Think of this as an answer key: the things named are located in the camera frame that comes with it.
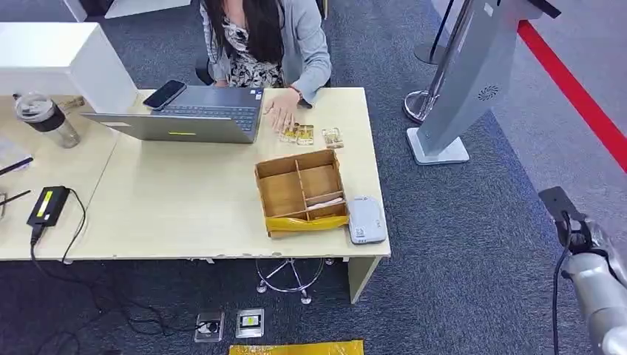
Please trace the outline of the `person's left hand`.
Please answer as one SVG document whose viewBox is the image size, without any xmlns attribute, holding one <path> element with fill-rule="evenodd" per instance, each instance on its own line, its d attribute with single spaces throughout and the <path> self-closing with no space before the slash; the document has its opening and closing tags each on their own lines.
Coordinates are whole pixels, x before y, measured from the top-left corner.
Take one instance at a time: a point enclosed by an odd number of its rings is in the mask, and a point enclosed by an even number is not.
<svg viewBox="0 0 627 355">
<path fill-rule="evenodd" d="M 289 87 L 264 106 L 263 115 L 271 121 L 275 132 L 282 133 L 294 128 L 295 114 L 301 98 L 297 89 Z"/>
</svg>

